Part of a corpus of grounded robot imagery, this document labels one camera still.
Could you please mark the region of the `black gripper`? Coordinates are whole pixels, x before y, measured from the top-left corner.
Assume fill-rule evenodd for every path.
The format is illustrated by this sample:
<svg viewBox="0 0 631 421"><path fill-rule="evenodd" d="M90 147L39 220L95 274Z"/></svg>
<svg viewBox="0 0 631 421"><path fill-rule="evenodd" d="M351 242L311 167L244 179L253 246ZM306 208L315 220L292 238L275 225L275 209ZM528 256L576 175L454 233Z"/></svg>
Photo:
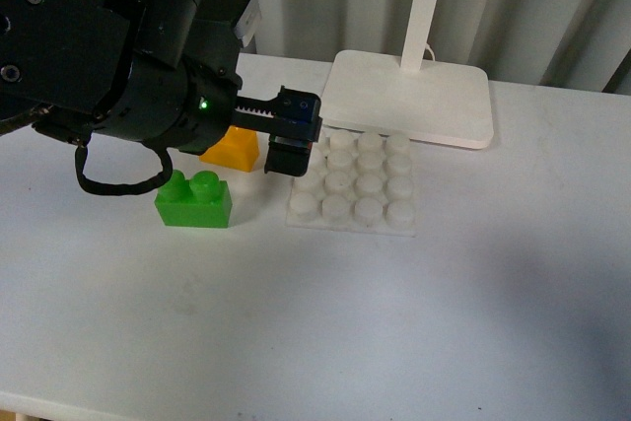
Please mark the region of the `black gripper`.
<svg viewBox="0 0 631 421"><path fill-rule="evenodd" d="M303 176L321 127L319 97L288 88L267 101L240 96L240 49L229 22L195 19L176 67L134 53L124 91L95 132L200 155L236 125L271 135L266 173Z"/></svg>

